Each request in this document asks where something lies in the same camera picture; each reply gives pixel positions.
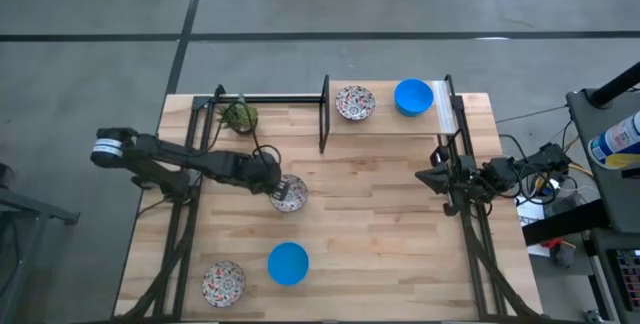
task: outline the patterned ceramic bowl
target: patterned ceramic bowl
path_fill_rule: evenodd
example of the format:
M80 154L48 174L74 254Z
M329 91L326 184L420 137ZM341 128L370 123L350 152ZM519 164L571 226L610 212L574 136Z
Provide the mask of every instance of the patterned ceramic bowl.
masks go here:
M376 98L361 86L342 88L336 94L336 109L343 117L350 120L362 120L376 108Z
M246 279L242 268L231 261L215 263L204 275L202 295L216 308L226 308L244 293Z
M307 185L299 177L292 174L284 174L282 182L289 184L289 191L283 200L278 200L273 196L269 196L269 201L278 211L289 213L296 211L307 202L309 197L309 189Z

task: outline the concrete floor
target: concrete floor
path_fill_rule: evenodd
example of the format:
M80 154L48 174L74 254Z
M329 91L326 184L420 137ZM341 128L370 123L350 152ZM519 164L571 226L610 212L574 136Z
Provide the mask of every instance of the concrete floor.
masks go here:
M193 31L633 30L638 1L201 0ZM0 0L0 34L179 33L188 4ZM176 45L0 43L0 161L17 170L15 190L82 212L76 227L47 230L25 297L25 307L40 310L23 312L22 322L109 317L140 192L126 172L92 165L90 148L101 126L156 129ZM562 105L567 91L599 86L638 58L640 39L191 43L177 91L208 93L220 83L233 92L317 92L324 74L449 73L460 92L490 93L501 119ZM499 129L532 153L567 121L556 111ZM569 272L533 265L547 314L578 319L592 305L574 300L588 290L577 279L580 265Z

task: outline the electronic device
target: electronic device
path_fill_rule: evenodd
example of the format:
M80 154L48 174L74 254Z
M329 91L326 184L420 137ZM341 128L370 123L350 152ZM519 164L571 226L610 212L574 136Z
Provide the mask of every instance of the electronic device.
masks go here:
M608 250L607 255L625 307L640 311L640 249Z

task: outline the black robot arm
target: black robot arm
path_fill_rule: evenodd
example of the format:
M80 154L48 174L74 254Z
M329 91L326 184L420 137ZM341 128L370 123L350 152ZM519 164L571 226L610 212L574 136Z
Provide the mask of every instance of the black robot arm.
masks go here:
M526 158L493 158L478 169L470 155L454 157L449 161L447 148L441 146L431 156L432 169L416 172L416 177L437 194L461 194L464 200L445 204L445 214L460 211L462 203L489 203L496 196L521 185L531 174L565 172L571 159L558 144L546 144Z
M136 174L132 178L136 185L145 188L145 183L155 183L171 200L191 198L192 178L186 171L171 171L158 162L199 171L219 183L247 188L252 194L271 194L281 177L279 163L266 152L203 152L131 128L102 128L96 136L91 161L103 168L128 169Z

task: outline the wooden tabletop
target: wooden tabletop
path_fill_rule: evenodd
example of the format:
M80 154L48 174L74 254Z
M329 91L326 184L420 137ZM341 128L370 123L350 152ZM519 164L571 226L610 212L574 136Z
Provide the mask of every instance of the wooden tabletop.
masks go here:
M425 80L434 94L433 105L417 117L407 117L396 109L394 90L399 80L332 80L329 82L330 134L453 134L458 129L451 110L449 86L441 80ZM353 121L340 115L336 94L349 86L368 89L376 107L368 118Z
M462 96L478 162L501 155L488 95ZM167 97L162 139L184 142L191 100L191 95ZM300 211L282 214L264 195L206 180L184 320L477 318L460 217L445 216L446 197L435 195L413 175L430 167L435 137L332 135L320 154L317 104L256 107L260 143L282 152L283 172L300 176L310 198ZM254 144L225 129L215 148L250 152ZM141 207L160 196L145 193ZM138 219L116 314L131 308L158 273L170 211L170 204L161 205ZM513 202L496 200L489 219L499 267L527 304L540 311ZM276 284L266 270L269 252L284 241L300 243L310 256L309 273L295 287ZM205 271L222 260L244 269L247 287L234 306L218 309L207 304L201 290Z

